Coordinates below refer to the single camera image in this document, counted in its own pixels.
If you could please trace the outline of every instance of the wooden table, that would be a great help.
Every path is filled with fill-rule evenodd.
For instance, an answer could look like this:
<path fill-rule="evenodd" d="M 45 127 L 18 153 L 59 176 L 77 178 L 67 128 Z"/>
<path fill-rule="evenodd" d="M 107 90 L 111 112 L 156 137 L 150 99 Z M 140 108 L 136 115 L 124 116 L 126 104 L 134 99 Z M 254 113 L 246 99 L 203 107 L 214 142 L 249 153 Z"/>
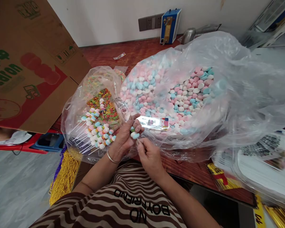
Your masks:
<path fill-rule="evenodd" d="M 128 75 L 131 69 L 141 60 L 156 54 L 157 52 L 166 48 L 174 48 L 179 45 L 177 40 L 172 45 L 160 45 L 159 38 L 128 41 L 116 44 L 99 45 L 92 47 L 83 47 L 81 51 L 87 58 L 92 67 L 96 66 L 128 66 L 126 75 Z M 126 55 L 118 60 L 114 60 L 113 57 L 119 56 L 122 52 Z M 232 189 L 219 191 L 216 187 L 210 173 L 206 168 L 206 164 L 211 161 L 204 161 L 199 163 L 189 163 L 183 161 L 176 161 L 167 157 L 162 157 L 162 163 L 168 173 L 182 178 L 190 183 L 198 184 L 206 187 L 208 190 L 228 197 L 232 200 L 244 203 L 246 205 L 255 207 L 256 201 L 254 194 L 243 189 Z"/>

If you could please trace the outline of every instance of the cardboard box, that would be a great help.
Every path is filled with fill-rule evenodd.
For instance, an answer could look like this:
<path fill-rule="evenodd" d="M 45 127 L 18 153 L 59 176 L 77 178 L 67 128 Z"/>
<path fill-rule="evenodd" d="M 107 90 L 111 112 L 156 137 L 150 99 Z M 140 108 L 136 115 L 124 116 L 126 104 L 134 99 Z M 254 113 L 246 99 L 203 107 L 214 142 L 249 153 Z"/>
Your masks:
<path fill-rule="evenodd" d="M 47 0 L 0 0 L 0 127 L 46 133 L 89 69 Z"/>

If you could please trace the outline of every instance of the woman's left hand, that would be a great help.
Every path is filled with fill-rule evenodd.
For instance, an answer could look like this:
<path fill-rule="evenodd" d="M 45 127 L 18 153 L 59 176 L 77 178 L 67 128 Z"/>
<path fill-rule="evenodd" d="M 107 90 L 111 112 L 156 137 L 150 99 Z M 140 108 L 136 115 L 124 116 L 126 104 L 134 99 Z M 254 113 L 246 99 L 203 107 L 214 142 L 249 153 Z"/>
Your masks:
<path fill-rule="evenodd" d="M 134 116 L 130 116 L 129 120 L 120 127 L 119 132 L 116 135 L 115 142 L 109 149 L 110 156 L 115 157 L 115 161 L 121 160 L 123 155 L 129 151 L 136 141 L 136 139 L 130 137 L 130 128 L 133 126 L 135 128 L 135 132 L 140 134 L 145 130 L 136 119 L 138 117 L 140 117 L 139 113 Z"/>

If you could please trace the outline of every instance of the silver bangle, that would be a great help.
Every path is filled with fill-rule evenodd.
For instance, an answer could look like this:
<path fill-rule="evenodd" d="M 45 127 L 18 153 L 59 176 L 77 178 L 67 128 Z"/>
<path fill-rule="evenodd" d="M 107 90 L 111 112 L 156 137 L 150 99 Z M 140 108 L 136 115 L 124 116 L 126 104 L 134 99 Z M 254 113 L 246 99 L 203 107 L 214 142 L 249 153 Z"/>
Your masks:
<path fill-rule="evenodd" d="M 109 152 L 107 152 L 107 155 L 108 155 L 110 161 L 113 162 L 114 164 L 119 164 L 119 163 L 120 163 L 120 162 L 114 161 L 114 160 L 110 157 Z"/>

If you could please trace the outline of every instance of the brown striped shirt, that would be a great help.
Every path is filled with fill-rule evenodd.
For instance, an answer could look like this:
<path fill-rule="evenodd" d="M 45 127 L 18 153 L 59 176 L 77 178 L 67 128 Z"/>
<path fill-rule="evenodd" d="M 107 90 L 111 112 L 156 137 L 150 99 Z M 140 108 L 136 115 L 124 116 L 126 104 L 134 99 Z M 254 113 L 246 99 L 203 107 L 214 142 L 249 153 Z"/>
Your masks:
<path fill-rule="evenodd" d="M 134 162 L 121 165 L 95 193 L 63 196 L 30 227 L 120 226 L 186 227 L 162 189 Z"/>

